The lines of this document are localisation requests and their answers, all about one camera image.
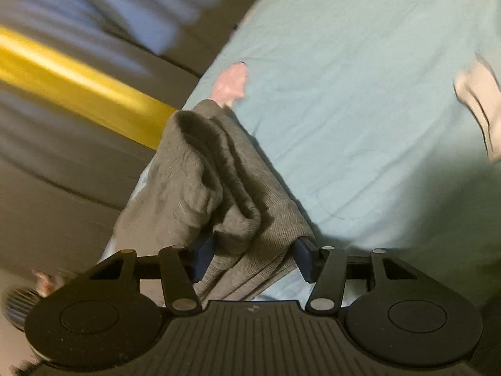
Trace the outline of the grey sweatpants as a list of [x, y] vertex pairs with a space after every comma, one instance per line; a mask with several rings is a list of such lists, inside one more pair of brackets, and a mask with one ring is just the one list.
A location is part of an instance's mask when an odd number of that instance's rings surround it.
[[211, 100], [169, 119], [112, 238], [117, 249], [155, 255], [202, 232], [216, 238], [194, 287], [202, 303], [253, 299], [294, 269], [290, 246], [313, 236], [244, 130]]

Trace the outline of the grey curtain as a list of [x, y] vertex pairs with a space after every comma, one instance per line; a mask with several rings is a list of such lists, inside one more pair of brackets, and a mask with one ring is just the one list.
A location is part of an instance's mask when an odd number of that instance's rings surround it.
[[[1, 0], [1, 23], [176, 108], [255, 0]], [[1, 266], [92, 266], [152, 151], [1, 87]]]

